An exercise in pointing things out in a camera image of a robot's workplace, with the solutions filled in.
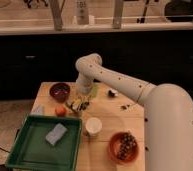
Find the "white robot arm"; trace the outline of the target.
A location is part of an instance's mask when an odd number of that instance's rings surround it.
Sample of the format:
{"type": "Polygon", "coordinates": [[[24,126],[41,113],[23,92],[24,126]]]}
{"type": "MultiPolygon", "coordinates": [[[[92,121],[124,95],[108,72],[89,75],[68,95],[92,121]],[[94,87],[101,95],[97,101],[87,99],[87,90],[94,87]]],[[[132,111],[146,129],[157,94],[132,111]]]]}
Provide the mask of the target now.
{"type": "Polygon", "coordinates": [[[106,69],[96,53],[79,58],[75,67],[80,93],[89,93],[98,80],[144,108],[146,171],[193,171],[193,100],[187,91],[106,69]]]}

